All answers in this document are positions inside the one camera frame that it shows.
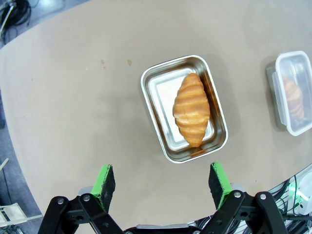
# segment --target croissant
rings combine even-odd
[[[296,120],[303,120],[304,108],[301,89],[295,82],[293,82],[289,78],[284,78],[283,82],[285,87],[288,110],[291,118]]]
[[[204,86],[197,74],[189,74],[177,93],[173,107],[180,133],[192,147],[201,145],[210,118]]]

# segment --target table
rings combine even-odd
[[[293,137],[278,129],[265,67],[287,51],[312,58],[311,8],[290,0],[93,0],[7,44],[7,124],[41,211],[56,195],[74,198],[113,164],[110,214],[121,228],[184,223],[215,211],[213,161],[251,195],[310,165],[312,131]],[[173,164],[139,81],[148,67],[190,54],[209,65],[229,138],[216,153]]]

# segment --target metal tray rim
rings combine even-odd
[[[155,115],[154,115],[154,112],[153,112],[153,110],[152,110],[152,106],[151,106],[150,100],[149,100],[148,95],[147,95],[147,92],[146,92],[146,90],[145,90],[144,82],[145,82],[145,76],[146,76],[146,74],[147,74],[149,71],[151,71],[152,69],[157,68],[157,67],[159,67],[159,66],[161,66],[161,65],[165,65],[165,64],[168,64],[168,63],[171,63],[171,62],[175,62],[175,61],[178,61],[178,60],[181,60],[181,59],[187,59],[187,58],[197,58],[197,59],[201,60],[201,61],[204,63],[206,69],[207,69],[207,72],[208,72],[209,77],[210,77],[210,80],[211,80],[212,87],[213,87],[213,89],[214,89],[214,91],[215,91],[215,93],[216,93],[216,101],[217,101],[218,106],[219,106],[219,108],[220,108],[220,114],[221,114],[221,117],[222,117],[222,122],[223,122],[223,124],[224,124],[225,139],[224,139],[224,142],[222,143],[222,145],[221,145],[219,148],[217,148],[217,149],[214,149],[214,150],[212,150],[212,151],[209,151],[209,152],[207,152],[207,153],[205,153],[205,154],[202,154],[202,155],[199,155],[199,156],[196,156],[196,157],[193,157],[193,158],[189,158],[189,159],[184,160],[184,161],[174,161],[174,160],[172,160],[172,159],[168,156],[167,151],[166,151],[166,149],[165,149],[164,141],[163,141],[163,139],[162,139],[162,137],[161,137],[160,129],[159,129],[158,125],[157,125],[156,117],[155,117]],[[220,104],[219,96],[217,95],[217,91],[216,91],[216,88],[215,88],[215,83],[214,83],[214,80],[213,80],[213,78],[212,78],[212,75],[211,75],[209,66],[208,66],[208,64],[206,63],[206,61],[205,61],[202,57],[197,56],[197,55],[187,55],[187,56],[175,58],[175,59],[172,59],[172,60],[169,60],[169,61],[166,61],[166,62],[162,62],[162,63],[156,64],[156,65],[154,65],[154,66],[152,66],[152,67],[149,67],[148,69],[146,69],[146,70],[143,72],[143,74],[142,74],[142,76],[141,76],[141,89],[142,89],[142,91],[143,91],[143,95],[144,95],[145,102],[146,102],[146,104],[147,104],[149,113],[150,113],[150,115],[151,115],[151,117],[152,117],[151,119],[152,119],[153,125],[154,125],[154,127],[155,127],[155,130],[156,130],[157,137],[158,137],[158,140],[159,140],[159,142],[160,142],[161,148],[162,148],[162,150],[163,150],[163,152],[164,152],[164,155],[166,156],[166,158],[167,158],[169,161],[171,161],[171,162],[173,162],[173,163],[178,163],[178,164],[180,164],[180,163],[185,163],[185,162],[188,162],[188,161],[191,161],[191,160],[194,160],[194,159],[197,159],[197,158],[200,158],[200,157],[209,155],[209,154],[214,153],[214,152],[216,152],[216,151],[218,151],[218,150],[220,150],[220,149],[223,148],[223,146],[225,145],[225,143],[226,143],[227,140],[228,140],[228,136],[229,136],[229,134],[228,134],[228,128],[227,128],[227,125],[226,125],[226,122],[225,122],[225,118],[224,118],[224,115],[223,115],[223,110],[222,110],[222,107],[221,107],[221,104]]]

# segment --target rectangular metal pan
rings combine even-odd
[[[210,105],[210,120],[202,144],[192,148],[180,134],[173,105],[182,81],[197,73]],[[199,56],[185,56],[155,65],[141,77],[141,87],[165,156],[174,163],[187,162],[223,147],[228,131],[209,67]]]

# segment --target container lid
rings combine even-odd
[[[273,85],[281,122],[293,136],[312,127],[312,69],[303,51],[280,54]]]

